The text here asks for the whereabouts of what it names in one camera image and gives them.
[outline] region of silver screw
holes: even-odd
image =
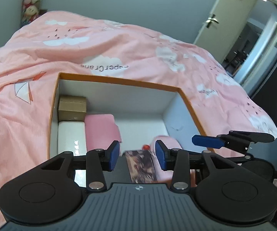
[[[98,189],[103,188],[103,187],[104,187],[104,184],[103,184],[102,182],[100,182],[100,181],[93,181],[93,182],[89,183],[88,186],[89,186],[91,189],[96,189],[96,190],[98,190]]]
[[[179,181],[175,182],[173,186],[175,189],[184,190],[187,189],[189,185],[185,182]]]

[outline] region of door handle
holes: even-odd
[[[207,21],[205,22],[207,24],[207,28],[210,27],[211,23],[215,22],[217,24],[220,24],[219,21],[217,19],[214,18],[215,14],[213,14],[211,17],[208,17]]]

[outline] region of brown cardboard box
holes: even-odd
[[[61,95],[59,98],[58,121],[83,122],[86,115],[86,98]]]

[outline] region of pink blanket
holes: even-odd
[[[50,12],[0,48],[0,187],[47,159],[59,72],[178,86],[208,135],[241,130],[277,137],[270,117],[206,50],[139,26]]]

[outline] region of white crosshair logo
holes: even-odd
[[[144,187],[143,187],[143,186],[141,186],[141,185],[138,185],[138,186],[136,186],[136,187],[135,187],[135,189],[136,189],[136,190],[138,190],[138,191],[141,191],[141,190],[143,190],[143,189],[144,189]]]

